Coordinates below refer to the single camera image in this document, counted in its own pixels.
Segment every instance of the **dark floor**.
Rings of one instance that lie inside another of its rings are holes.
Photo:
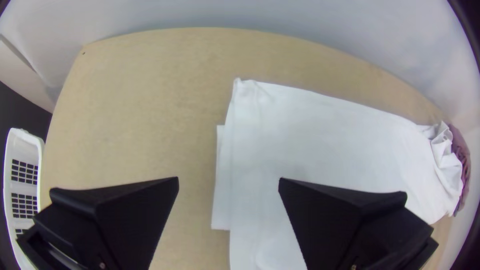
[[[0,157],[5,155],[5,143],[10,128],[21,128],[29,133],[47,138],[52,114],[37,105],[26,100],[6,85],[0,82]],[[3,176],[3,162],[0,165],[0,176]],[[0,189],[3,190],[3,177],[0,181]],[[0,192],[0,270],[19,269],[15,260],[4,213],[3,192]]]

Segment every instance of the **wrinkled fabric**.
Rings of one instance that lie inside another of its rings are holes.
[[[212,228],[230,230],[232,270],[306,269],[280,177],[405,191],[405,207],[429,224],[453,215],[462,194],[462,164],[444,123],[418,126],[346,100],[237,79],[223,129]]]
[[[472,164],[470,161],[470,150],[467,146],[467,143],[465,142],[464,137],[462,136],[462,133],[460,133],[460,130],[452,124],[449,124],[448,128],[453,134],[451,151],[452,153],[455,153],[458,160],[460,160],[462,166],[461,182],[463,183],[463,189],[461,191],[460,200],[458,201],[455,212],[453,213],[453,215],[456,216],[457,213],[464,208],[465,201],[467,200],[467,196],[469,194],[469,180]]]

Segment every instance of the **white cloth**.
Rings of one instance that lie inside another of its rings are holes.
[[[417,126],[349,101],[236,79],[212,216],[213,228],[230,229],[231,269],[306,269],[278,193],[280,177],[405,191],[405,206],[429,224],[452,215],[462,166],[452,158],[445,126]]]

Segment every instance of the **white towel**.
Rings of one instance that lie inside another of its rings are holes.
[[[452,215],[462,165],[445,124],[292,87],[236,79],[219,147],[212,228],[230,229],[232,270],[306,269],[280,177],[366,192],[405,191],[429,224]]]

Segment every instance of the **crumpled cloth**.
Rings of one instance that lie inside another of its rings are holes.
[[[455,153],[458,160],[460,160],[462,166],[461,182],[463,183],[463,189],[461,191],[460,200],[458,201],[455,212],[453,213],[453,215],[456,216],[457,213],[464,208],[465,201],[467,200],[467,196],[469,194],[469,180],[472,164],[470,161],[470,150],[467,146],[467,143],[465,142],[464,137],[462,136],[462,133],[460,133],[460,130],[452,124],[449,124],[448,128],[453,134],[453,140],[451,142],[451,152]]]

